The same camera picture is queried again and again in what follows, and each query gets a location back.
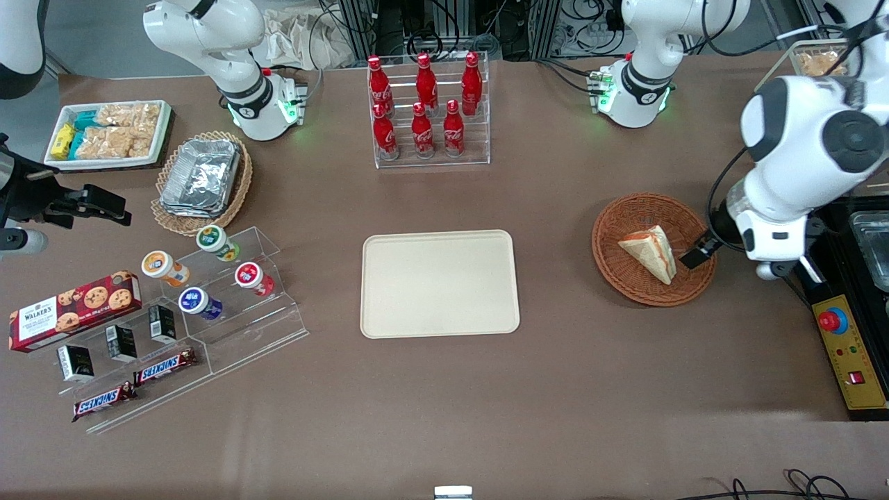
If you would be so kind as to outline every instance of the sandwich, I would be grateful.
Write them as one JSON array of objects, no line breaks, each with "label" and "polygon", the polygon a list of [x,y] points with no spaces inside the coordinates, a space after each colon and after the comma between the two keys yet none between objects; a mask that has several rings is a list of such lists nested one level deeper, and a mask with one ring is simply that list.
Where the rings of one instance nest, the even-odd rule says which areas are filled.
[{"label": "sandwich", "polygon": [[617,244],[642,263],[664,285],[669,285],[676,276],[676,259],[673,258],[667,234],[661,226],[629,233]]}]

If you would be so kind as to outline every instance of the yogurt cup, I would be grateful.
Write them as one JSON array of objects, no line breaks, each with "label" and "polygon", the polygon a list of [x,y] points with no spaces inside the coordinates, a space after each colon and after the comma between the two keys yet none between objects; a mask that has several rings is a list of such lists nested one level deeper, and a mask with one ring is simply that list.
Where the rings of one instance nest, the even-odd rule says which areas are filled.
[{"label": "yogurt cup", "polygon": [[234,261],[241,253],[241,247],[228,239],[225,230],[216,224],[204,226],[195,236],[197,247],[216,255],[223,262]]},{"label": "yogurt cup", "polygon": [[216,319],[222,314],[222,302],[212,298],[202,288],[186,288],[179,296],[179,308],[186,314],[196,314],[203,319]]},{"label": "yogurt cup", "polygon": [[269,295],[275,290],[275,279],[263,272],[255,262],[244,262],[237,266],[235,282],[260,297]]},{"label": "yogurt cup", "polygon": [[182,286],[188,281],[191,273],[188,268],[175,261],[163,250],[148,252],[142,259],[142,272],[149,278],[166,281],[170,286]]}]

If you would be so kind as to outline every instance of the table surface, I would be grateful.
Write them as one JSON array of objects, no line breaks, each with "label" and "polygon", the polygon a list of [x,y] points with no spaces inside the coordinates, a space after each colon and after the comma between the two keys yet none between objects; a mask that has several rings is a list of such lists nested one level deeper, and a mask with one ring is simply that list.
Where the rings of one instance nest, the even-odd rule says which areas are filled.
[{"label": "table surface", "polygon": [[[497,63],[493,161],[462,171],[375,170],[365,73],[329,72],[304,126],[247,142],[253,183],[230,226],[256,225],[281,246],[276,262],[311,335],[101,436],[68,423],[46,361],[3,352],[0,492],[391,499],[469,484],[479,499],[666,500],[733,477],[786,488],[782,470],[798,467],[887,497],[889,424],[846,421],[812,315],[782,283],[726,252],[700,298],[653,309],[610,288],[592,260],[593,222],[616,197],[650,190],[702,209],[775,57],[687,58],[669,106],[641,130],[591,115],[540,66]],[[238,133],[206,77],[63,77],[61,87],[65,103],[166,100],[173,144]],[[749,161],[739,166],[726,188]],[[132,226],[47,229],[43,254],[4,259],[2,306],[136,269],[155,247],[193,251],[151,217],[156,174],[63,177],[124,196]],[[515,333],[361,335],[365,239],[486,229],[514,240]]]}]

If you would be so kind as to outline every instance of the red bottle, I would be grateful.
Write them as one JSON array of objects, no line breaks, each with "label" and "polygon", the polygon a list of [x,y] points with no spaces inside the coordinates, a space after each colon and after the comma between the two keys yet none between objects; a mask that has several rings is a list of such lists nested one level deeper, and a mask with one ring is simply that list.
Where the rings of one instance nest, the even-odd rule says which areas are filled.
[{"label": "red bottle", "polygon": [[447,102],[447,116],[444,117],[444,152],[456,158],[463,154],[464,149],[460,104],[456,99],[451,99]]},{"label": "red bottle", "polygon": [[463,87],[463,114],[474,117],[482,100],[482,74],[478,71],[478,54],[466,54],[466,69],[461,80]]},{"label": "red bottle", "polygon": [[373,105],[373,138],[380,147],[380,159],[391,161],[398,158],[398,144],[395,141],[395,128],[386,118],[382,104]]},{"label": "red bottle", "polygon": [[426,114],[435,117],[438,115],[438,82],[436,74],[429,67],[429,54],[421,52],[417,56],[417,64],[420,65],[420,72],[417,73],[417,97],[426,107]]},{"label": "red bottle", "polygon": [[389,85],[386,73],[383,73],[380,58],[372,55],[367,58],[367,67],[371,69],[371,78],[368,85],[371,87],[371,96],[374,104],[382,104],[386,110],[386,116],[392,118],[395,115],[395,103],[392,101],[392,87]]},{"label": "red bottle", "polygon": [[413,104],[413,147],[417,150],[417,156],[422,159],[432,158],[436,154],[436,145],[432,141],[432,123],[426,116],[426,107],[422,102]]}]

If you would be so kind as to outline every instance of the brown wicker basket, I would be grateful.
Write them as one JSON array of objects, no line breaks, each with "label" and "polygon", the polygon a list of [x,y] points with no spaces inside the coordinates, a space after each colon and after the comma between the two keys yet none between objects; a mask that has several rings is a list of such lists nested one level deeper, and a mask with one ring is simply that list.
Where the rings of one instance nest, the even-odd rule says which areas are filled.
[{"label": "brown wicker basket", "polygon": [[[244,204],[244,199],[247,198],[247,190],[250,188],[250,179],[253,177],[253,163],[250,159],[250,154],[247,153],[247,148],[244,146],[244,143],[236,136],[228,132],[204,132],[192,137],[192,139],[204,139],[207,141],[223,139],[232,141],[241,147],[241,159],[238,162],[237,178],[235,179],[235,185],[232,186],[231,189],[231,199],[228,201],[228,209],[216,219],[182,217],[179,215],[168,214],[164,208],[161,207],[160,198],[151,202],[151,212],[155,215],[157,223],[168,230],[178,232],[185,236],[195,236],[197,231],[207,224],[216,224],[223,228],[228,226],[232,220],[235,219],[235,215],[237,215],[238,210],[241,209],[241,205]],[[176,148],[170,157],[167,158],[164,168],[157,176],[155,185],[157,186],[158,195],[164,190],[167,179],[170,177],[170,169],[172,169],[172,165],[176,163],[176,157],[179,155],[181,148],[182,145]]]},{"label": "brown wicker basket", "polygon": [[[670,285],[661,283],[617,244],[629,233],[655,224],[667,233],[677,258],[676,276]],[[698,214],[678,200],[656,193],[634,193],[614,200],[596,218],[593,256],[605,279],[630,299],[647,305],[675,306],[700,295],[713,280],[716,257],[694,270],[678,261],[705,230]]]}]

